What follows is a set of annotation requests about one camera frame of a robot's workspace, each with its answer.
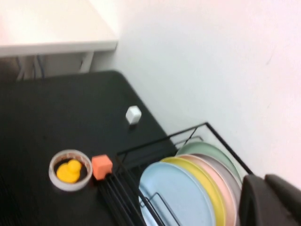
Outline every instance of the yellow plate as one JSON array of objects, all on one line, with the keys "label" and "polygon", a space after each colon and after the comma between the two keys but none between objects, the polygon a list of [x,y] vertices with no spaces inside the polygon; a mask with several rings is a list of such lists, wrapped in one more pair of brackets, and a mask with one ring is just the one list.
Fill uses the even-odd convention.
[{"label": "yellow plate", "polygon": [[225,226],[226,212],[224,207],[225,205],[222,199],[222,194],[219,188],[217,187],[216,183],[210,177],[210,175],[203,168],[193,164],[192,162],[186,159],[178,157],[168,157],[162,159],[161,161],[183,167],[201,183],[201,185],[209,194],[209,198],[212,202],[216,218],[216,226]]}]

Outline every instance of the white cube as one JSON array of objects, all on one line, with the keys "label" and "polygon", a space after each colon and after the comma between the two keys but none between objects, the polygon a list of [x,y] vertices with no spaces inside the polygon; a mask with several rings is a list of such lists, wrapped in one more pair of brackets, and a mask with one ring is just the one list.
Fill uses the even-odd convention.
[{"label": "white cube", "polygon": [[127,121],[130,125],[137,124],[141,118],[141,111],[137,106],[131,106],[126,113]]}]

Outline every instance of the floor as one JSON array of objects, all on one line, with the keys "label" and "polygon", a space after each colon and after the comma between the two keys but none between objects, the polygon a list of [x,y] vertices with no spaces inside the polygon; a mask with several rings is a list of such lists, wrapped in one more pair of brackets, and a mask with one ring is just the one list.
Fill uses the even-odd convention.
[{"label": "floor", "polygon": [[0,59],[0,83],[15,82],[19,73],[19,67],[16,59]]},{"label": "floor", "polygon": [[[80,69],[81,59],[81,53],[41,56],[46,77],[77,73]],[[15,57],[0,58],[0,83],[15,82],[18,74],[19,65]],[[41,77],[41,70],[37,68],[36,78],[40,79]]]}]

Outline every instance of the pink plate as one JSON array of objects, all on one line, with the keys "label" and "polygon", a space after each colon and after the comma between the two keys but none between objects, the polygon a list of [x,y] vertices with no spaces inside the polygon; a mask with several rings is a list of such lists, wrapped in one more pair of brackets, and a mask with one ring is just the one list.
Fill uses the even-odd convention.
[{"label": "pink plate", "polygon": [[226,207],[226,226],[235,226],[237,218],[237,207],[230,188],[221,177],[221,175],[214,169],[214,167],[207,161],[190,154],[179,155],[178,157],[189,160],[190,162],[202,167],[211,176],[213,181],[217,184],[224,198]]}]

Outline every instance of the mint green plate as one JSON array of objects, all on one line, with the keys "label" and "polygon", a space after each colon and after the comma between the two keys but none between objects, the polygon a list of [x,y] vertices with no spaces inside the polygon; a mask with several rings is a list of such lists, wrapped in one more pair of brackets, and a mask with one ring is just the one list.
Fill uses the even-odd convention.
[{"label": "mint green plate", "polygon": [[223,163],[241,181],[241,177],[234,163],[223,151],[211,144],[205,142],[192,142],[184,145],[176,155],[180,154],[204,154],[213,157]]}]

